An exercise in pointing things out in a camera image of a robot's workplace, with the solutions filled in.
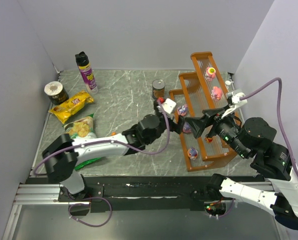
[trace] black cap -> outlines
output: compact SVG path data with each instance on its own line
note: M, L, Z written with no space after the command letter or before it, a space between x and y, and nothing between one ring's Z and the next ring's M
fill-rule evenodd
M82 51L79 54L75 55L75 62L78 66L87 66L89 64L88 56Z

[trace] purple label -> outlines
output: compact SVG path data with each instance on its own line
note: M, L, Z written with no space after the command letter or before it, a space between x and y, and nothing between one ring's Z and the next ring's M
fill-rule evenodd
M89 86L92 90L97 87L97 83L95 82L95 78L92 72L91 67L87 67L86 69L79 69L85 84Z

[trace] green snack bag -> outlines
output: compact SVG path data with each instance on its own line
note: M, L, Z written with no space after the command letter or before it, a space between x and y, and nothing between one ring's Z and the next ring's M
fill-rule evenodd
M81 118L77 121L70 122L63 126L65 133L70 135L71 139L96 139L95 131L93 129L93 114ZM79 170L95 161L99 160L100 157L90 159L75 166L75 170Z

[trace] white wall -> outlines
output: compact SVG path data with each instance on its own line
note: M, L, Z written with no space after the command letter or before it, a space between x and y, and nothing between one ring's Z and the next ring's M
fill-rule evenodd
M0 0L0 239L19 182L25 181L56 72L16 0Z
M58 70L193 69L212 51L234 73L273 0L18 0Z
M250 93L274 77L283 81L281 115L298 163L298 0L275 0L239 65L234 80ZM278 84L252 97L245 117L263 117L279 129L276 115ZM276 138L284 144L281 132ZM290 231L291 239L298 232Z

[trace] insect spray can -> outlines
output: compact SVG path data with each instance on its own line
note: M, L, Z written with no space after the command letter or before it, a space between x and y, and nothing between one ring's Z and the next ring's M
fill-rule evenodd
M88 56L82 51L75 55L75 61L78 65L87 91L90 94L96 94L98 92L98 86L95 82Z
M164 97L164 87L165 87L165 83L161 79L155 79L152 82L152 97L153 97L153 99L158 99L158 98Z

